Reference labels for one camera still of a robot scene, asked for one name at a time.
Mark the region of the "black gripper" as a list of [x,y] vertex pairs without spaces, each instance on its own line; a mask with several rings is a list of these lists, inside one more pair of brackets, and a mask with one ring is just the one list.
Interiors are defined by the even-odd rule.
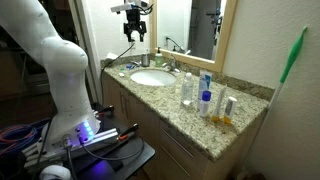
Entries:
[[144,42],[144,34],[146,33],[145,22],[140,19],[140,11],[131,9],[126,11],[127,23],[124,24],[124,33],[127,41],[131,42],[131,33],[137,31],[139,33],[140,42]]

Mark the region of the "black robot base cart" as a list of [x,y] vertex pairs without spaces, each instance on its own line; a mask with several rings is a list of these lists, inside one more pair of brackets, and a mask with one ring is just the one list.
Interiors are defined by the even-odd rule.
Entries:
[[62,136],[52,152],[41,138],[22,150],[24,168],[37,180],[127,180],[155,156],[137,135],[136,124],[126,127],[114,117],[112,106],[95,103],[102,129],[93,133],[87,122]]

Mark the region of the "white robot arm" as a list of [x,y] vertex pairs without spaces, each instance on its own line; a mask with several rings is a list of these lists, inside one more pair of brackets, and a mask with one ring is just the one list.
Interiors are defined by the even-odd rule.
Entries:
[[0,25],[48,75],[57,114],[49,129],[46,148],[52,150],[63,136],[73,136],[82,122],[98,131],[85,86],[87,54],[59,36],[41,3],[0,0]]

